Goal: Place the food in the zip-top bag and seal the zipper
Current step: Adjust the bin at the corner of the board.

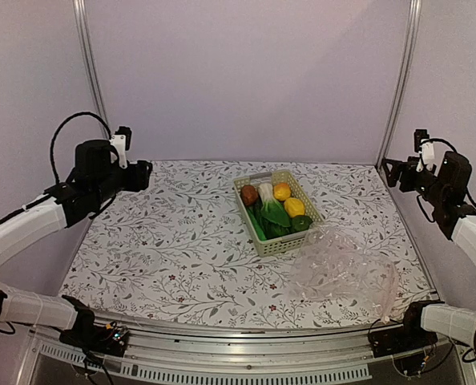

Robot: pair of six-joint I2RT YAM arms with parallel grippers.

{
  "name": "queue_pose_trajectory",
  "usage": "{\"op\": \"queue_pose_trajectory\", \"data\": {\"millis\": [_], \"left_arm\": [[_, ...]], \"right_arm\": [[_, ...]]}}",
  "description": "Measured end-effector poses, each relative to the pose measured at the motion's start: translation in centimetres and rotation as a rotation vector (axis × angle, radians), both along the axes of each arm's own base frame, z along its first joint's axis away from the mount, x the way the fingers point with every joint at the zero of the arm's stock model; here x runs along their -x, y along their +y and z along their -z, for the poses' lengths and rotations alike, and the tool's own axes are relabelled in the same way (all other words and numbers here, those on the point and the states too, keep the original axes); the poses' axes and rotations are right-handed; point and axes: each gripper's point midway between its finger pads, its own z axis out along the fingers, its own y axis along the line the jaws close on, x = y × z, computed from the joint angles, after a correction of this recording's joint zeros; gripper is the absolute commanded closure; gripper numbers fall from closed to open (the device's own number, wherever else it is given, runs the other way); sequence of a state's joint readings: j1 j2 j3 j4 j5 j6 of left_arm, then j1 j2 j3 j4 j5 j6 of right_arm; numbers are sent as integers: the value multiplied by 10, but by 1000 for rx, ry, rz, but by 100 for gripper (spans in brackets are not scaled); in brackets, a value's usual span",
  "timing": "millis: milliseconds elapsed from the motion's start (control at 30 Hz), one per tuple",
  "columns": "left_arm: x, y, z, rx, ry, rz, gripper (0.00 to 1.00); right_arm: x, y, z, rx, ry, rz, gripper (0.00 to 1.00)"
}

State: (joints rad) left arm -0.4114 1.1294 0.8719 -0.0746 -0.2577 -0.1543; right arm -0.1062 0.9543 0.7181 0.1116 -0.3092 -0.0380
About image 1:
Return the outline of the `brown potato toy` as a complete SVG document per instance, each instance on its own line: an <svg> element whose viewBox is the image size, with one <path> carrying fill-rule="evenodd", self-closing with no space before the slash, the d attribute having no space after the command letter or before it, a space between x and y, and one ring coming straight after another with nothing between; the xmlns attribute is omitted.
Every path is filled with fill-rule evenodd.
<svg viewBox="0 0 476 385"><path fill-rule="evenodd" d="M253 185L246 184L240 190L240 198L243 204L248 207L256 203L259 198L259 193Z"/></svg>

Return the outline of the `clear zip top bag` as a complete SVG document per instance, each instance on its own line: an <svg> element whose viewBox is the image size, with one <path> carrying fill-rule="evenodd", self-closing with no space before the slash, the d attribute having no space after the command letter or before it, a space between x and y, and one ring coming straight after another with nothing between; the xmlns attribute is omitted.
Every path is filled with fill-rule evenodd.
<svg viewBox="0 0 476 385"><path fill-rule="evenodd" d="M311 225L292 264L288 292L309 302L350 298L387 323L398 285L389 257L365 250L335 228Z"/></svg>

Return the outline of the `beige perforated plastic basket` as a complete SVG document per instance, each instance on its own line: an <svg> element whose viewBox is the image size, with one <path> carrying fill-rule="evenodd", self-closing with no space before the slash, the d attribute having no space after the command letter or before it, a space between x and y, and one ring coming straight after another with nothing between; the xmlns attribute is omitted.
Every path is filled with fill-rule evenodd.
<svg viewBox="0 0 476 385"><path fill-rule="evenodd" d="M257 253L261 257L271 256L277 253L284 253L286 251L301 247L305 239L306 233L308 232L307 230L299 233L291 233L290 227L284 228L265 220L260 213L262 201L259 196L256 203L251 206L253 207L254 215L257 221L259 222L261 228L263 229L264 235L266 236L267 240L260 241L258 239L254 228L252 227L252 223L248 217L247 207L243 204L240 198L240 190L246 184L253 185L257 190L258 186L262 183L270 183L274 187L276 184L279 184L281 182L289 184L292 191L291 197L295 197L304 202L305 215L313 219L313 223L311 225L320 225L324 222L324 218L320 215L316 206L311 202L304 189L301 187L301 185L298 183L296 178L289 170L263 172L235 179L233 181L233 184L237 204L248 227L248 231L251 234Z"/></svg>

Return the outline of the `bok choy toy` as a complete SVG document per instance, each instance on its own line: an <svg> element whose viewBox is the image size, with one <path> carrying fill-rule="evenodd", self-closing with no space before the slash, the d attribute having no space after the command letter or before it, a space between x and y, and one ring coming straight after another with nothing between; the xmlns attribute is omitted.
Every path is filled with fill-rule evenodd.
<svg viewBox="0 0 476 385"><path fill-rule="evenodd" d="M257 191L262 201L261 216L275 225L289 228L290 217L285 212L283 205L274 197L273 186L270 183L262 183L258 186Z"/></svg>

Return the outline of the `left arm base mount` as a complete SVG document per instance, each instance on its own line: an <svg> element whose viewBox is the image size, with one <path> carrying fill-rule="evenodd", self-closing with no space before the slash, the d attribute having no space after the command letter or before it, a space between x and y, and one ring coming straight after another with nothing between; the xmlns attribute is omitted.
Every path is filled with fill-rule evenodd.
<svg viewBox="0 0 476 385"><path fill-rule="evenodd" d="M116 321L104 326L95 325L94 319L77 319L69 330L60 332L59 341L84 351L122 358L129 341L129 329Z"/></svg>

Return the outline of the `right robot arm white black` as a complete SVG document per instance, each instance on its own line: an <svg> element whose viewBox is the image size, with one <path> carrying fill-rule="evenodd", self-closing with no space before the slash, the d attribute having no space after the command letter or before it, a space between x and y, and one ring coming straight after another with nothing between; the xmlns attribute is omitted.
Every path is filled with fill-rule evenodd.
<svg viewBox="0 0 476 385"><path fill-rule="evenodd" d="M461 249L476 267L476 208L465 202L472 167L463 155L448 151L438 171L411 156L406 161L384 159L381 163L388 186L416 192L432 205L433 223L446 239ZM473 349L476 354L476 311L439 301L417 301L407 308L396 343L412 350L427 334L443 334Z"/></svg>

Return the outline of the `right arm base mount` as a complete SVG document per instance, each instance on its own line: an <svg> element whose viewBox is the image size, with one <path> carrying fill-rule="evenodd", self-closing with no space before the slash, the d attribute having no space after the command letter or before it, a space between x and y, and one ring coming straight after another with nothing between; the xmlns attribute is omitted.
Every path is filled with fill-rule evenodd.
<svg viewBox="0 0 476 385"><path fill-rule="evenodd" d="M367 339L374 358L391 357L395 369L406 377L421 375L434 354L438 336L428 331L408 331L402 324L393 328L373 330Z"/></svg>

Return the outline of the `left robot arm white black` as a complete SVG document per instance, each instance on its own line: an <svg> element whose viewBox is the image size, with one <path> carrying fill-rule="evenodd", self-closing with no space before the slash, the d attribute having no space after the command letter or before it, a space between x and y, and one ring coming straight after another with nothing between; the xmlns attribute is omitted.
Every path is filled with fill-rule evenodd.
<svg viewBox="0 0 476 385"><path fill-rule="evenodd" d="M139 193L149 186L152 164L131 162L123 135L88 140L75 149L75 166L67 179L0 220L0 267L37 241L80 221L96 218L121 192ZM84 348L95 347L100 330L90 309L76 299L51 297L0 283L0 322L52 326L68 330Z"/></svg>

